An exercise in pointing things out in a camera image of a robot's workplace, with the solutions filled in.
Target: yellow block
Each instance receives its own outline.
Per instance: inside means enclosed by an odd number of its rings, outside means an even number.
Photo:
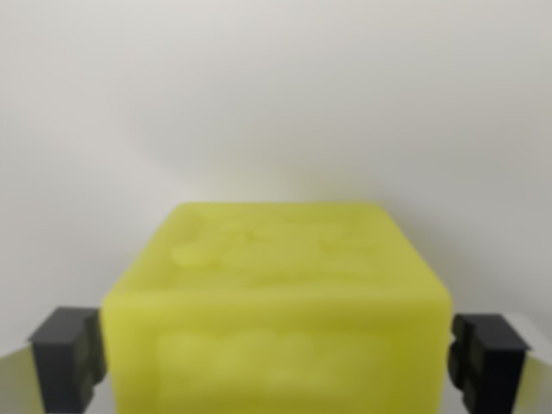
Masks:
[[[374,204],[182,204],[103,304],[119,414],[436,414],[447,291]]]

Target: white wall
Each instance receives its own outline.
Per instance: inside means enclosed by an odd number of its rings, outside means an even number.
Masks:
[[[552,3],[3,0],[0,342],[192,199],[376,199],[552,336]]]

